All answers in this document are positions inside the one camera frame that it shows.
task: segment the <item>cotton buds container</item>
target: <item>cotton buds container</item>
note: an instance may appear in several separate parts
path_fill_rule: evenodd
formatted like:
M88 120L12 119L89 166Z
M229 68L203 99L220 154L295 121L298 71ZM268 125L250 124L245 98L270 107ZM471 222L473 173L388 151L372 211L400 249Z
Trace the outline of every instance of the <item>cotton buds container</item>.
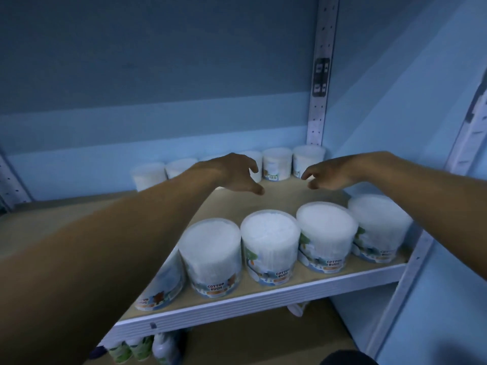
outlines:
M293 150L293 174L301 178L308 166L318 164L325 158L326 149L321 146L306 144Z
M390 198L381 195L353 197L348 208L360 226L352 252L370 262L391 262L412 218Z
M358 222L331 202L310 202L296 213L301 227L298 259L309 269L337 273L345 266Z
M264 156L264 178L277 181L291 176L293 152L289 148L269 148L262 155Z
M257 167L259 168L259 171L254 173L252 172L252 170L249 169L249 172L254 182L259 183L262 180L262 153L259 151L244 151L244 152L239 152L239 154L248 156L251 159L255 160L255 162L257 163Z
M166 165L166 173L169 179L177 177L198 162L198 159L187 158L170 162Z
M185 281L184 267L176 245L154 279L137 298L135 308L152 311L169 305L181 292Z
M240 282L240 230L235 223L221 218L195 223L181 236L179 251L198 293L221 297Z
M162 162L152 162L137 166L130 173L138 192L164 182L167 179Z
M298 254L296 219L282 211L261 210L247 216L240 230L250 276L268 286L288 282Z

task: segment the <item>bottle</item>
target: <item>bottle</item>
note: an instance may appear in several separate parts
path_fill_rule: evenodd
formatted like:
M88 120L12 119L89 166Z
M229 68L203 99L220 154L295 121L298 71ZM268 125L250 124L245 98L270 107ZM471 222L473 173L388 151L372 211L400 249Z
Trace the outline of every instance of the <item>bottle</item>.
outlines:
M125 343L130 346L133 356L138 361L143 361L150 356L153 339L153 336L137 337L125 340Z
M179 365L181 354L173 336L168 333L157 333L152 344L152 353L161 365Z
M104 347L108 350L110 356L113 357L115 363L124 363L132 357L130 347L127 346L125 342L119 341L107 343Z

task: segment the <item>hand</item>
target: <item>hand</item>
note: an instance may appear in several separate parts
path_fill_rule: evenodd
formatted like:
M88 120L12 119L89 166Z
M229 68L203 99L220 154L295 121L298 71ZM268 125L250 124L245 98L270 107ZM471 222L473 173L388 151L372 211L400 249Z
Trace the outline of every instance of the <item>hand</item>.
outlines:
M231 153L220 158L199 162L218 171L218 186L232 191L250 191L256 195L264 194L264 187L255 183L248 169L253 173L259 171L255 160L245 155Z
M367 171L373 165L372 161L390 155L388 152L381 151L322 161L309 166L301 179L314 176L314 179L308 183L308 187L311 189L343 189L364 181Z

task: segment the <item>finger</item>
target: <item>finger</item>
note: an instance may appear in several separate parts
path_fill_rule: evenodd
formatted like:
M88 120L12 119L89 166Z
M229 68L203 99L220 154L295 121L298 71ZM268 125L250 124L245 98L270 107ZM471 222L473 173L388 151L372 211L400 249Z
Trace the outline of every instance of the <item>finger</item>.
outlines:
M259 196L262 196L265 193L264 187L262 187L259 183L255 183L254 181L252 181L250 184L249 191Z
M258 173L259 172L259 167L257 166L257 163L253 158L250 158L246 156L247 162L248 162L248 167L250 170L252 170L253 173Z
M312 175L317 174L318 173L318 166L317 165L319 165L319 164L308 166L306 168L306 170L304 171L303 175L301 176L301 179L306 180L309 177L311 177Z
M312 181L308 182L309 189L319 189L320 188L320 181L318 178L314 178Z

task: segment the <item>shelf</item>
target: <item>shelf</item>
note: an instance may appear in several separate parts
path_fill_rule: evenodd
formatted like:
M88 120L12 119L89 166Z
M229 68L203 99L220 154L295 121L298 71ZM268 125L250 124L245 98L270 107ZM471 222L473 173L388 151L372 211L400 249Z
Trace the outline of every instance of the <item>shelf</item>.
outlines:
M346 349L355 345L339 315L329 300L317 300L301 318L281 307L197 326L188 334L183 365L318 364L330 353ZM105 355L85 365L112 363ZM131 359L125 364L136 363ZM151 358L144 364L156 361Z
M346 205L348 199L344 192L312 191L307 188L306 181L295 177L280 182L263 181L262 185L266 190L264 196L225 189L215 190L191 223L209 217L224 217L240 225L248 214L257 210L277 209L295 215L298 208L307 202L322 200ZM0 257L25 248L70 221L105 207L124 195L126 194L42 202L22 207L18 212L4 216L0 218ZM204 298L186 285L174 302L162 310L143 312L130 307L101 343L172 331L398 282L404 273L408 257L402 251L391 264L378 265L350 256L346 268L334 275L313 272L297 262L294 276L278 288L259 285L244 270L240 285L231 294L219 299Z

